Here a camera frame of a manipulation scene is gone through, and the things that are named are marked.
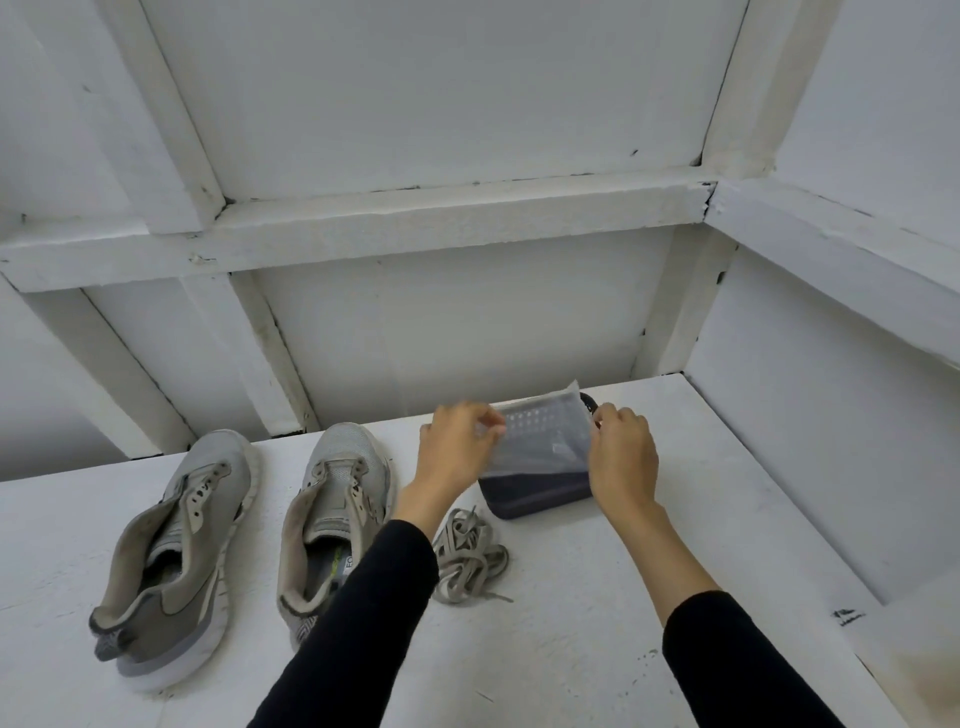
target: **dark case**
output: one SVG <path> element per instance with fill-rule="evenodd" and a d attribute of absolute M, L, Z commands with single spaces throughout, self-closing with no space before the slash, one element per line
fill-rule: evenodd
<path fill-rule="evenodd" d="M 590 395 L 581 392 L 580 399 L 591 415 L 596 412 L 597 403 Z M 587 473 L 515 473 L 482 477 L 478 482 L 490 512 L 505 521 L 566 505 L 590 495 Z"/>

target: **white tabletop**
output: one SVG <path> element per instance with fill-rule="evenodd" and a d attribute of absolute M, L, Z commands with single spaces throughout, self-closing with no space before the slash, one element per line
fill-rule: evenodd
<path fill-rule="evenodd" d="M 673 523 L 848 728 L 902 728 L 831 616 L 876 600 L 683 376 L 587 391 L 647 416 Z M 368 425 L 401 483 L 428 419 Z M 318 437 L 256 445 L 264 481 L 228 553 L 227 635 L 201 670 L 154 697 L 127 692 L 96 661 L 86 620 L 120 531 L 181 456 L 0 484 L 0 725 L 246 725 L 291 656 L 275 606 L 279 529 Z M 476 485 L 458 502 L 474 504 L 485 510 Z M 512 556 L 494 590 L 513 603 L 431 602 L 384 725 L 693 728 L 650 599 L 593 501 L 493 522 Z"/>

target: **gray shoelace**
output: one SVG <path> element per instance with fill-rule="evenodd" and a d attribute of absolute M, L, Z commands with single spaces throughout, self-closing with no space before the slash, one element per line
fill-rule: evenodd
<path fill-rule="evenodd" d="M 484 590 L 510 563 L 506 547 L 494 544 L 493 527 L 475 511 L 454 508 L 444 530 L 433 542 L 440 569 L 440 583 L 433 598 L 442 604 L 460 604 L 471 597 L 513 601 Z"/>

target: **black sleeve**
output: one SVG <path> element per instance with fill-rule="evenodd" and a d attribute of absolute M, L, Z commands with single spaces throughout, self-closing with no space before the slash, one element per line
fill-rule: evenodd
<path fill-rule="evenodd" d="M 673 611 L 663 657 L 700 728 L 843 728 L 732 596 L 704 592 Z"/>
<path fill-rule="evenodd" d="M 251 728 L 377 726 L 430 594 L 437 557 L 411 523 L 390 521 L 283 670 Z"/>

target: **clear plastic packet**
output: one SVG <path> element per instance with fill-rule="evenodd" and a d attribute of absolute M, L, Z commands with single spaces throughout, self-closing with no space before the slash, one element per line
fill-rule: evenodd
<path fill-rule="evenodd" d="M 516 473 L 582 473 L 594 427 L 574 381 L 566 389 L 497 407 L 507 431 L 481 477 Z"/>

